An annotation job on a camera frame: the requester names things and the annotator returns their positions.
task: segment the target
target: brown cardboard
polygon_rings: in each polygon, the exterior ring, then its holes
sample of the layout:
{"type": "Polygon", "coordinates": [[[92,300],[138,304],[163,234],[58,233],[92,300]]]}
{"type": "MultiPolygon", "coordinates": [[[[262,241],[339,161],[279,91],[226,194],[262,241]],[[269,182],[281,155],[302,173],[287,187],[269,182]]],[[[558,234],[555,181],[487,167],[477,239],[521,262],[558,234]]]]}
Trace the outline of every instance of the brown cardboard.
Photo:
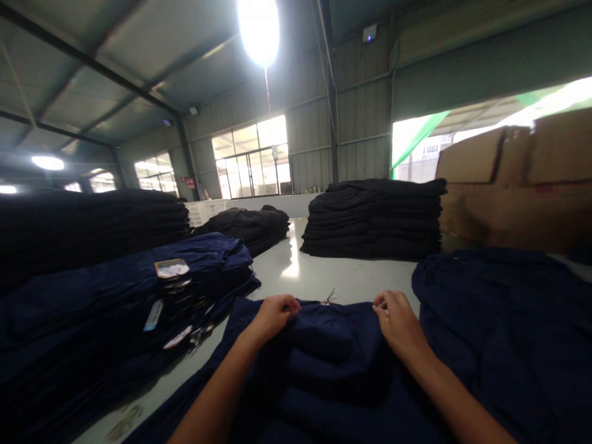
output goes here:
{"type": "Polygon", "coordinates": [[[447,173],[448,183],[491,183],[505,130],[494,129],[442,151],[436,178],[440,177],[438,174],[442,170],[447,173]]]}
{"type": "Polygon", "coordinates": [[[437,177],[450,176],[453,180],[447,186],[448,194],[442,196],[442,232],[475,247],[510,247],[547,253],[567,253],[581,240],[592,239],[592,180],[571,181],[565,170],[578,161],[584,166],[578,166],[576,177],[592,178],[592,163],[582,162],[582,150],[578,148],[587,143],[589,152],[592,134],[588,139],[574,136],[572,140],[577,143],[568,149],[564,138],[553,136],[565,134],[565,127],[573,127],[565,118],[570,114],[548,117],[544,125],[537,122],[537,128],[544,128],[543,133],[550,134],[548,139],[543,139],[542,134],[530,134],[529,128],[508,127],[466,139],[460,149],[457,146],[460,144],[455,144],[444,150],[437,177]],[[479,158],[471,147],[482,149],[484,155],[479,158]],[[543,163],[541,159],[557,157],[557,151],[562,156],[578,158],[562,160],[557,169],[543,163]],[[459,178],[478,178],[458,171],[459,165],[466,167],[466,162],[457,162],[456,158],[465,153],[471,153],[471,162],[479,163],[474,165],[476,170],[493,171],[488,183],[456,182],[459,178]],[[546,184],[533,185],[530,183],[533,178],[546,184]]]}
{"type": "Polygon", "coordinates": [[[532,151],[530,128],[504,126],[449,146],[440,153],[436,178],[449,184],[517,186],[532,151]]]}
{"type": "Polygon", "coordinates": [[[592,109],[537,120],[535,140],[531,184],[592,180],[592,109]]]}

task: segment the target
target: white label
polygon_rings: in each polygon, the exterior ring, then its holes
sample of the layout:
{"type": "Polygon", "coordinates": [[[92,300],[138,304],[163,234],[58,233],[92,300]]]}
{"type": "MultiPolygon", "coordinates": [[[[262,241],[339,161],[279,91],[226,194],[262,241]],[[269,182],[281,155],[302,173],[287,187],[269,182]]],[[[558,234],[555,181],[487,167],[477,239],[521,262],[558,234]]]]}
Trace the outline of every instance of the white label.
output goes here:
{"type": "Polygon", "coordinates": [[[156,268],[157,276],[163,279],[181,276],[189,271],[189,267],[183,259],[155,262],[154,268],[156,268]]]}
{"type": "Polygon", "coordinates": [[[158,318],[160,317],[160,312],[162,311],[162,306],[164,303],[162,299],[157,300],[153,305],[152,309],[150,310],[150,314],[148,315],[148,320],[146,321],[146,325],[144,326],[144,331],[152,331],[156,328],[156,324],[158,324],[158,318]]]}
{"type": "Polygon", "coordinates": [[[191,330],[193,330],[193,326],[187,327],[185,330],[183,330],[181,333],[179,333],[177,336],[175,336],[169,342],[167,342],[163,349],[168,350],[169,348],[173,348],[175,345],[179,344],[183,340],[183,338],[185,338],[185,336],[191,333],[191,330]]]}

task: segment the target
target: corrugated metal wall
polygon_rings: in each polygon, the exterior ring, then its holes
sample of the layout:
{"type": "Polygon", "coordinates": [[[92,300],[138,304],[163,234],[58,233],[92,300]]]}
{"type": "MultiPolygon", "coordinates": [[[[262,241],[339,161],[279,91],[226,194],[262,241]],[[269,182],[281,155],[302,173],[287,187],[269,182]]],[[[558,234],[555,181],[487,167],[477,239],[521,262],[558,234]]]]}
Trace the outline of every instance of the corrugated metal wall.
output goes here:
{"type": "Polygon", "coordinates": [[[590,76],[591,23],[588,3],[397,70],[395,121],[590,76]]]}
{"type": "MultiPolygon", "coordinates": [[[[491,78],[487,81],[482,79],[486,75],[495,75],[496,67],[511,73],[512,67],[520,66],[521,60],[530,60],[532,53],[537,52],[539,63],[544,63],[544,52],[549,45],[557,46],[556,43],[552,44],[553,40],[561,41],[563,47],[571,48],[565,51],[562,58],[558,58],[565,63],[551,62],[542,69],[531,64],[534,71],[520,78],[509,76],[516,90],[531,86],[533,78],[540,78],[541,84],[559,81],[561,76],[555,74],[565,72],[566,69],[574,73],[586,72],[590,52],[585,51],[590,46],[582,48],[579,43],[590,40],[590,27],[582,25],[585,20],[589,23],[589,6],[580,8],[581,12],[573,10],[562,14],[571,14],[571,19],[564,20],[564,24],[554,30],[552,27],[542,30],[541,22],[527,25],[526,28],[530,26],[538,30],[532,33],[530,43],[521,46],[519,54],[510,48],[517,33],[527,32],[524,25],[583,2],[428,2],[400,14],[394,25],[389,21],[381,25],[376,40],[371,44],[364,44],[361,36],[357,35],[337,45],[334,71],[338,90],[339,120],[336,125],[339,127],[340,142],[339,179],[387,177],[393,121],[489,99],[499,94],[500,89],[494,88],[495,82],[490,81],[491,78]],[[578,19],[577,15],[582,13],[585,13],[585,17],[578,19]],[[540,44],[540,39],[545,39],[544,45],[540,44]],[[497,40],[507,41],[508,45],[504,51],[491,52],[492,42],[497,40]],[[393,46],[397,47],[393,52],[396,57],[391,54],[393,46]],[[455,54],[465,56],[453,60],[455,54]],[[391,57],[398,61],[394,94],[390,72],[394,60],[390,60],[391,57]],[[490,64],[484,70],[484,60],[494,63],[494,67],[491,68],[490,64]]],[[[324,189],[332,181],[331,114],[323,76],[323,70],[328,76],[328,65],[323,45],[322,49],[321,56],[319,51],[306,57],[280,54],[280,59],[268,73],[271,113],[261,71],[242,87],[201,106],[198,116],[186,116],[187,138],[194,168],[210,197],[221,197],[211,137],[282,113],[286,115],[294,192],[302,192],[313,185],[324,189]]],[[[124,165],[126,176],[134,174],[130,162],[178,145],[176,131],[172,128],[162,128],[126,144],[121,156],[128,163],[124,165]]],[[[176,159],[175,163],[183,162],[180,155],[173,155],[173,158],[176,159]]]]}
{"type": "Polygon", "coordinates": [[[328,72],[326,60],[321,61],[316,51],[296,63],[279,60],[274,64],[268,72],[271,113],[261,72],[249,84],[201,107],[198,116],[187,117],[195,170],[210,197],[221,197],[212,136],[282,113],[294,192],[313,185],[324,189],[331,183],[331,116],[321,63],[328,72]]]}
{"type": "Polygon", "coordinates": [[[390,27],[371,44],[361,38],[335,49],[339,90],[339,180],[386,178],[391,148],[390,27]]]}

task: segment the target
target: folded clothing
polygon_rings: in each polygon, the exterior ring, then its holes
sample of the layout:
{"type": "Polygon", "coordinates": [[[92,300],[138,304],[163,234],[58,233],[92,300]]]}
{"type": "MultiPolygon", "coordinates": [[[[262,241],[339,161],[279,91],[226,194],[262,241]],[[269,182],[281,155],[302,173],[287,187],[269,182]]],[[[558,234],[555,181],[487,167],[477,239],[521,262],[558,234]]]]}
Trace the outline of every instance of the folded clothing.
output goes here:
{"type": "MultiPolygon", "coordinates": [[[[591,284],[542,253],[489,249],[430,256],[413,289],[435,354],[518,442],[590,440],[591,284]]],[[[212,357],[125,444],[167,442],[259,306],[236,300],[212,357]]],[[[301,306],[250,368],[229,442],[456,442],[370,303],[301,306]]]]}
{"type": "Polygon", "coordinates": [[[170,341],[221,321],[260,285],[251,264],[241,240],[213,233],[38,276],[0,300],[9,441],[61,442],[150,382],[191,348],[189,334],[170,341]],[[155,263],[167,260],[184,261],[187,273],[158,277],[155,263]]]}
{"type": "MultiPolygon", "coordinates": [[[[165,444],[259,302],[236,300],[212,357],[125,444],[165,444]]],[[[231,443],[447,442],[450,431],[385,343],[370,303],[301,301],[259,353],[232,422],[231,443]]]]}
{"type": "Polygon", "coordinates": [[[242,239],[251,257],[257,257],[286,238],[288,219],[286,213],[271,205],[264,205],[259,211],[231,208],[195,228],[193,233],[199,235],[220,232],[225,236],[242,239]]]}
{"type": "Polygon", "coordinates": [[[42,274],[84,268],[189,237],[174,196],[127,189],[0,195],[0,296],[42,274]]]}
{"type": "Polygon", "coordinates": [[[301,251],[313,256],[420,260],[440,251],[446,181],[368,179],[330,185],[309,204],[301,251]]]}

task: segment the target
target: navy blue garment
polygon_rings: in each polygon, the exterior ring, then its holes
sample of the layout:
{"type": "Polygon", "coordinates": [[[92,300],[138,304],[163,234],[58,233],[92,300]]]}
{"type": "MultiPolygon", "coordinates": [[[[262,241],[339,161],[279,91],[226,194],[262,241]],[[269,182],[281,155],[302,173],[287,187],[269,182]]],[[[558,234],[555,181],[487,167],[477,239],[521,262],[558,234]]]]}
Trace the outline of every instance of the navy blue garment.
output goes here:
{"type": "MultiPolygon", "coordinates": [[[[440,415],[387,346],[370,303],[302,311],[260,352],[229,442],[454,442],[440,415]]],[[[259,302],[237,299],[212,357],[125,444],[164,444],[259,302]]]]}
{"type": "Polygon", "coordinates": [[[521,443],[590,442],[592,285],[539,252],[460,250],[417,266],[438,357],[521,443]]]}
{"type": "Polygon", "coordinates": [[[187,336],[164,350],[171,339],[220,322],[235,297],[258,287],[251,263],[240,239],[207,234],[38,276],[0,300],[3,434],[57,443],[80,431],[191,348],[187,336]],[[172,259],[189,272],[158,278],[154,263],[172,259]],[[144,331],[158,300],[157,325],[144,331]]]}

